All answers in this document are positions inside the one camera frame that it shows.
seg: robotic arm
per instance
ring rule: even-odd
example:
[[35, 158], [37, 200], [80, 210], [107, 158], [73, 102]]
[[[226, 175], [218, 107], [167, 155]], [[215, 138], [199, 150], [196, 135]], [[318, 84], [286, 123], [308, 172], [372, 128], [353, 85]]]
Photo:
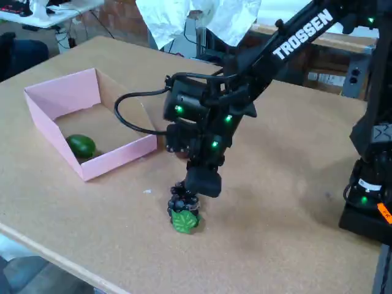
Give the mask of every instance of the robotic arm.
[[[197, 194], [219, 196], [222, 180], [218, 168], [224, 164], [225, 150], [231, 147], [242, 117], [256, 117], [253, 102], [278, 71], [305, 44], [337, 22], [343, 25], [344, 34], [357, 26], [380, 31], [367, 111], [350, 136], [361, 159], [344, 191], [346, 207], [339, 225], [392, 244], [392, 226], [385, 226], [378, 213], [380, 203], [392, 209], [392, 103], [388, 97], [392, 95], [392, 85], [388, 83], [392, 83], [392, 0], [313, 0], [287, 23], [278, 20], [277, 31], [267, 44], [228, 60], [214, 74], [179, 72], [167, 76], [166, 86], [160, 91], [120, 97], [115, 103], [115, 115], [123, 124], [139, 132], [166, 136], [167, 151], [182, 152], [188, 158], [185, 180], [171, 189], [170, 216], [172, 209], [186, 209], [197, 215]], [[165, 132], [137, 127], [118, 112], [118, 105], [128, 97], [163, 92], [168, 92], [164, 118], [173, 122]]]
[[169, 92], [164, 118], [174, 124], [167, 129], [167, 149], [187, 151], [189, 158], [185, 188], [193, 193], [217, 197], [221, 178], [217, 169], [244, 115], [256, 117], [253, 101], [272, 82], [285, 63], [307, 43], [313, 42], [340, 21], [351, 33], [358, 25], [377, 25], [375, 5], [359, 0], [314, 0], [278, 30], [266, 45], [251, 48], [223, 68], [223, 76], [176, 73], [167, 80]]

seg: white cloth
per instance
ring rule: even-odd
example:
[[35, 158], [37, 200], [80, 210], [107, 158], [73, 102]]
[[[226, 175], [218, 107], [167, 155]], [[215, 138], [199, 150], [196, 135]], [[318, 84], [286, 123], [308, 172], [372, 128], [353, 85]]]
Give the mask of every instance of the white cloth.
[[190, 11], [199, 10], [200, 26], [237, 46], [256, 20], [262, 0], [136, 0], [159, 49], [180, 36]]

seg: brick wall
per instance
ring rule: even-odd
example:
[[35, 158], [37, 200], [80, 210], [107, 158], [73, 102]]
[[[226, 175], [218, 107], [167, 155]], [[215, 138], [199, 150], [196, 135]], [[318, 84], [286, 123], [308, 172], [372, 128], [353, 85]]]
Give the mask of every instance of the brick wall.
[[[94, 10], [99, 20], [113, 33], [120, 33], [121, 37], [131, 34], [145, 41], [148, 39], [148, 29], [140, 15], [135, 0], [105, 0], [105, 4]], [[83, 15], [88, 28], [100, 28], [100, 24], [91, 13]]]

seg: black cable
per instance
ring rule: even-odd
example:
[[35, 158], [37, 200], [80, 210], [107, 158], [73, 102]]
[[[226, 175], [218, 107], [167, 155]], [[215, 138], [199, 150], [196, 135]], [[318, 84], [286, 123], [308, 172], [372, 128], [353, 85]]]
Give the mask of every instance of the black cable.
[[345, 202], [348, 203], [349, 205], [355, 207], [355, 208], [358, 208], [358, 209], [374, 210], [373, 206], [357, 205], [356, 203], [354, 203], [354, 202], [349, 200], [348, 193], [349, 193], [349, 190], [351, 189], [353, 184], [354, 184], [354, 182], [349, 182], [349, 184], [343, 190], [343, 198], [344, 198]]
[[389, 271], [390, 271], [392, 248], [391, 248], [391, 246], [388, 246], [388, 247], [389, 247], [389, 249], [388, 249], [388, 253], [386, 254], [384, 274], [382, 277], [380, 294], [385, 294], [386, 283], [388, 282], [388, 275], [389, 275]]
[[108, 28], [99, 20], [99, 18], [95, 15], [95, 13], [90, 10], [91, 14], [93, 15], [93, 17], [96, 18], [96, 20], [100, 23], [100, 25], [109, 33], [109, 35], [116, 40], [116, 38], [113, 36], [113, 34], [108, 30]]
[[[61, 40], [56, 40], [57, 44], [62, 46], [64, 49], [70, 49], [70, 48], [65, 47], [60, 42], [64, 41], [66, 38], [70, 37], [71, 27], [72, 27], [72, 20], [69, 21], [69, 28], [68, 28], [68, 31], [66, 32], [66, 36], [64, 38], [62, 38]], [[55, 33], [55, 35], [62, 35], [62, 34], [63, 34], [63, 32], [59, 32], [59, 31], [57, 33]]]
[[173, 46], [173, 43], [174, 43], [174, 40], [171, 42], [171, 45], [170, 45], [169, 51], [168, 51], [167, 53], [170, 53], [170, 52], [171, 52], [171, 50], [172, 50], [172, 46]]
[[185, 21], [185, 27], [184, 27], [184, 37], [185, 37], [185, 39], [186, 39], [188, 42], [190, 42], [190, 43], [193, 43], [193, 44], [195, 44], [195, 45], [200, 45], [201, 47], [206, 48], [206, 47], [205, 47], [204, 45], [202, 45], [202, 44], [198, 44], [198, 43], [196, 43], [196, 42], [194, 42], [194, 41], [189, 40], [188, 37], [185, 35], [185, 32], [186, 32], [186, 21]]
[[177, 72], [171, 76], [172, 79], [176, 79], [177, 77], [187, 77], [187, 78], [201, 78], [204, 80], [216, 80], [216, 81], [227, 81], [232, 78], [237, 77], [237, 74], [233, 75], [202, 75], [200, 73], [192, 73], [192, 72]]
[[223, 73], [223, 69], [217, 70], [215, 73], [212, 74], [213, 75], [220, 75]]
[[144, 129], [142, 127], [138, 127], [134, 124], [131, 124], [130, 122], [126, 121], [120, 114], [120, 112], [118, 111], [118, 107], [120, 105], [120, 103], [127, 98], [131, 98], [131, 97], [140, 97], [140, 96], [155, 96], [155, 95], [159, 95], [159, 94], [163, 94], [167, 91], [169, 91], [169, 87], [166, 87], [164, 89], [161, 90], [157, 90], [157, 91], [151, 91], [151, 92], [134, 92], [134, 93], [128, 93], [125, 95], [122, 95], [120, 98], [118, 98], [115, 102], [115, 115], [116, 117], [127, 127], [130, 127], [132, 130], [135, 130], [137, 132], [141, 132], [144, 134], [150, 134], [150, 135], [167, 135], [166, 131], [159, 131], [159, 130], [148, 130], [148, 129]]
[[86, 23], [85, 23], [85, 19], [83, 18], [83, 14], [81, 11], [74, 9], [74, 8], [61, 8], [61, 9], [56, 9], [56, 8], [50, 8], [53, 11], [62, 11], [62, 10], [73, 10], [79, 13], [80, 17], [81, 17], [81, 22], [83, 23], [83, 26], [85, 27], [85, 32], [86, 32], [86, 40], [88, 40], [88, 33], [87, 33], [87, 27], [86, 27]]

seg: white desk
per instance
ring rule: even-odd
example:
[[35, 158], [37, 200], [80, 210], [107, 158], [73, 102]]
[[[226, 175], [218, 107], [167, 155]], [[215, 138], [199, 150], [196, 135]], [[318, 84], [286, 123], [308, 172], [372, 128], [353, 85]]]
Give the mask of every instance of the white desk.
[[0, 19], [47, 29], [72, 19], [83, 12], [101, 6], [103, 3], [104, 0], [73, 0], [60, 6], [50, 6], [49, 8], [54, 10], [55, 14], [49, 15], [47, 19], [38, 18], [34, 14], [30, 17], [20, 17], [17, 14], [8, 12], [0, 12]]

